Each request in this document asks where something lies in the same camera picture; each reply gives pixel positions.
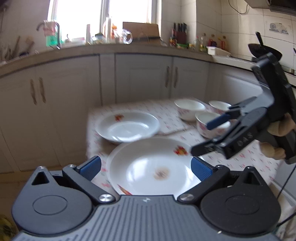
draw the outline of window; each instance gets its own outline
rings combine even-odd
[[[48,20],[56,20],[61,28],[62,40],[86,35],[86,25],[91,25],[91,35],[100,32],[106,16],[122,28],[122,22],[155,22],[156,0],[51,0]]]

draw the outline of kitchen sink faucet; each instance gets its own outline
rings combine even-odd
[[[53,49],[61,49],[61,41],[60,41],[60,39],[59,39],[59,24],[57,23],[57,22],[55,22],[55,24],[57,25],[57,46],[56,47],[53,47],[53,46],[51,46]],[[39,29],[40,29],[40,27],[41,26],[45,26],[45,21],[44,22],[41,22],[41,23],[39,23],[38,25],[37,25],[37,28],[36,28],[36,30],[37,31],[39,31]]]

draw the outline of cup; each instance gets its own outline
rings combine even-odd
[[[212,139],[216,136],[223,135],[227,129],[230,127],[230,122],[227,121],[224,124],[216,127],[213,130],[208,130],[207,129],[207,123],[220,115],[218,113],[214,112],[197,112],[195,117],[196,117],[196,127],[198,132],[205,138],[207,139]]]
[[[130,44],[133,40],[133,36],[130,31],[126,29],[115,29],[114,32],[114,38],[115,43],[117,44]]]
[[[177,106],[179,117],[185,121],[195,121],[195,113],[206,110],[202,103],[191,99],[175,100],[175,105]]]
[[[218,113],[220,115],[224,114],[226,111],[229,110],[229,107],[231,107],[231,104],[218,100],[209,101],[209,105],[211,106],[211,110],[213,112]]]

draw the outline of range hood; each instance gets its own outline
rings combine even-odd
[[[296,0],[245,0],[251,8],[267,8],[272,12],[296,16]]]

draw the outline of cabinet handle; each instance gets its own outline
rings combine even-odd
[[[41,77],[39,77],[39,87],[40,87],[40,93],[42,96],[42,101],[43,101],[43,103],[46,103],[43,79]]]
[[[168,87],[169,80],[170,80],[170,67],[168,66],[167,67],[167,76],[166,76],[166,79],[165,79],[165,87],[166,88]]]
[[[31,87],[30,90],[31,90],[31,96],[32,96],[33,102],[35,105],[37,105],[35,88],[34,88],[34,81],[32,79],[30,80],[30,87]]]
[[[174,88],[176,88],[178,82],[178,67],[175,68],[175,82],[174,82]]]

